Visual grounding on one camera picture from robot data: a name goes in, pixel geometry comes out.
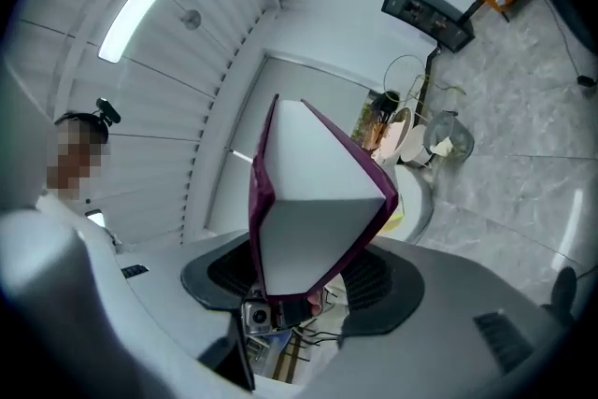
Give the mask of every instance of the person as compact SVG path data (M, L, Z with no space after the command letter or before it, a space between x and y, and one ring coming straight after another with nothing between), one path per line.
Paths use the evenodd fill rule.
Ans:
M56 158L47 168L46 185L61 198L77 199L80 182L101 164L108 128L92 113L67 112L55 123L58 129Z

